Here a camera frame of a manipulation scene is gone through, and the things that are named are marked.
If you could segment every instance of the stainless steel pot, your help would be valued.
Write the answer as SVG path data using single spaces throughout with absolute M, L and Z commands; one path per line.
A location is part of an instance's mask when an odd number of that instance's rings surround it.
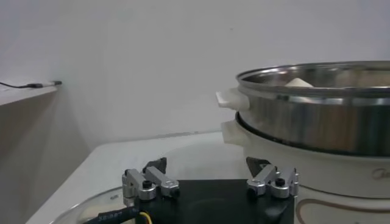
M 313 87 L 286 86 L 300 80 Z M 256 135 L 302 149 L 390 156 L 390 61 L 313 63 L 237 76 L 221 107 Z

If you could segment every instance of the metal bracket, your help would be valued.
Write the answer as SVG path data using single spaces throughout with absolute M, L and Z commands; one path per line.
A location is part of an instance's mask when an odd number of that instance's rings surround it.
M 122 190 L 124 198 L 136 197 L 148 201 L 156 197 L 156 185 L 145 179 L 136 169 L 126 170 L 122 176 Z
M 145 177 L 147 180 L 150 180 L 160 187 L 161 194 L 163 196 L 171 198 L 177 198 L 180 196 L 179 182 L 177 180 L 169 179 L 156 167 L 147 167 Z
M 259 197 L 266 192 L 268 182 L 274 180 L 277 176 L 277 168 L 273 165 L 267 165 L 253 179 L 246 181 L 248 193 L 252 197 Z
M 290 195 L 298 195 L 298 176 L 295 168 L 283 169 L 271 183 L 271 194 L 277 198 L 288 198 Z
M 276 198 L 288 198 L 298 195 L 298 176 L 295 168 L 278 171 L 273 165 L 267 165 L 253 179 L 247 180 L 248 194 L 257 198 L 266 193 L 267 186 L 271 188 L 271 195 Z

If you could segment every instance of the white pot handle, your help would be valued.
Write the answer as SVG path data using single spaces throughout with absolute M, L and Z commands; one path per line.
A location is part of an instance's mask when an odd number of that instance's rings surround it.
M 243 132 L 236 121 L 227 121 L 221 124 L 224 143 L 245 147 L 249 143 L 249 137 Z
M 249 110 L 249 98 L 239 92 L 237 88 L 216 92 L 215 95 L 219 107 L 230 108 L 236 111 Z

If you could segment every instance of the wall shelf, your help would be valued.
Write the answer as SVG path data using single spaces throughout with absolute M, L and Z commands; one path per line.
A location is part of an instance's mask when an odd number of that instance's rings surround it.
M 54 86 L 48 86 L 40 89 L 2 89 L 0 91 L 0 106 L 20 100 L 44 95 L 56 91 Z

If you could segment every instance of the black cable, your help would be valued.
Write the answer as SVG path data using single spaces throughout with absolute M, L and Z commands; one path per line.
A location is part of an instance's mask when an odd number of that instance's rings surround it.
M 84 224 L 120 224 L 130 219 L 134 219 L 140 214 L 136 207 L 126 207 L 110 212 L 102 212 L 97 217 L 85 222 Z
M 61 85 L 61 84 L 62 84 L 61 81 L 53 81 L 53 82 L 50 82 L 48 84 L 30 83 L 30 84 L 26 84 L 26 85 L 23 85 L 23 86 L 14 86 L 14 85 L 6 84 L 4 82 L 0 82 L 0 85 L 4 85 L 4 86 L 11 87 L 11 88 L 16 88 L 16 89 L 25 89 L 25 88 L 38 89 L 38 88 L 43 88 L 43 87 L 46 87 L 46 86 L 57 86 L 57 85 Z

